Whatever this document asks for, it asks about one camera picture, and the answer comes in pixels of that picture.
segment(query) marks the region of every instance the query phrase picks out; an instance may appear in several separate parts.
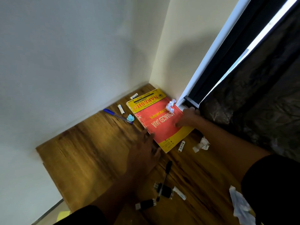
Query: black screwdriver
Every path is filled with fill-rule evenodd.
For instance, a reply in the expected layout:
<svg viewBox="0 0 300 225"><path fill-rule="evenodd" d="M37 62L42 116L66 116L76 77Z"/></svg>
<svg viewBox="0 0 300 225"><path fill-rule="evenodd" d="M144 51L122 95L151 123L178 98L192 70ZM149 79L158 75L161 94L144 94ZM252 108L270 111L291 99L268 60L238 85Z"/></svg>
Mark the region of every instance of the black screwdriver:
<svg viewBox="0 0 300 225"><path fill-rule="evenodd" d="M166 177L165 177L165 180L167 179L167 176L171 170L171 166L172 166L172 161L170 160L168 163L167 163L167 166L166 166ZM158 193L158 197L156 198L156 201L159 202L159 198L160 198L160 195L163 191L163 185L161 186L161 189L159 190L159 193Z"/></svg>

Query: black curtain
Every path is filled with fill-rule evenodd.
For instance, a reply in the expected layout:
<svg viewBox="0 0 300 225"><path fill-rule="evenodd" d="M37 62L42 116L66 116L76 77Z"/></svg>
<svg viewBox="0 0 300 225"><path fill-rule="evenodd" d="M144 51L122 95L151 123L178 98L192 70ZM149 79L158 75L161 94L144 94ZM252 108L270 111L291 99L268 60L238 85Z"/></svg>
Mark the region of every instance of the black curtain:
<svg viewBox="0 0 300 225"><path fill-rule="evenodd" d="M227 131L300 162L298 3L199 109Z"/></svg>

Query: blue pen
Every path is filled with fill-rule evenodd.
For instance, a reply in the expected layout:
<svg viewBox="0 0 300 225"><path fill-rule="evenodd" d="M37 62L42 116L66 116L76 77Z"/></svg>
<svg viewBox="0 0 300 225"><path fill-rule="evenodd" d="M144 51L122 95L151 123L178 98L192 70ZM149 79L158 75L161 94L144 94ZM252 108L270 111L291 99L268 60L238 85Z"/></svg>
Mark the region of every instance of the blue pen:
<svg viewBox="0 0 300 225"><path fill-rule="evenodd" d="M112 111L109 110L109 109L104 109L103 111L106 112L106 113L109 113L109 114L111 114L111 115L113 115L113 116L116 116L116 117L118 117L118 118L120 118L120 119L122 119L122 120L124 120L124 121L127 121L127 122L129 122L130 124L133 124L132 121L128 121L126 118L121 117L121 116L119 116L119 115L116 115L114 112L112 112Z"/></svg>

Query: hand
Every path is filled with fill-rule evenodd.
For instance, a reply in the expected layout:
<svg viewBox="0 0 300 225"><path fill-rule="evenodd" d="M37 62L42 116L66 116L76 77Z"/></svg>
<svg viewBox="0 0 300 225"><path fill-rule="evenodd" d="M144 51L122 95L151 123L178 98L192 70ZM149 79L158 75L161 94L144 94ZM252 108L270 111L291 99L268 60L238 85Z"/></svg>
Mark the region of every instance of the hand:
<svg viewBox="0 0 300 225"><path fill-rule="evenodd" d="M146 138L147 128L140 135L136 145L129 151L126 174L134 178L143 178L156 166L160 158L160 147L152 154L154 133Z"/></svg>
<svg viewBox="0 0 300 225"><path fill-rule="evenodd" d="M200 117L200 111L195 110L194 107L186 108L183 110L182 118L175 124L176 127L191 126L196 127L196 119Z"/></svg>

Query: red and yellow book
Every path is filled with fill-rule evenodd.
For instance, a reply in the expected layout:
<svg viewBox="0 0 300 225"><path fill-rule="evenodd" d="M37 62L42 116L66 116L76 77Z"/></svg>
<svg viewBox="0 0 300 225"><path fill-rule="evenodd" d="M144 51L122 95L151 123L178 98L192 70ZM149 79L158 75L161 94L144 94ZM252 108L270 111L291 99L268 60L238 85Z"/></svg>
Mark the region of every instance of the red and yellow book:
<svg viewBox="0 0 300 225"><path fill-rule="evenodd" d="M174 113L170 113L166 109L169 102L160 89L155 89L126 103L148 132L155 133L154 140L166 153L193 130L188 126L175 127L183 114L176 105L172 107Z"/></svg>

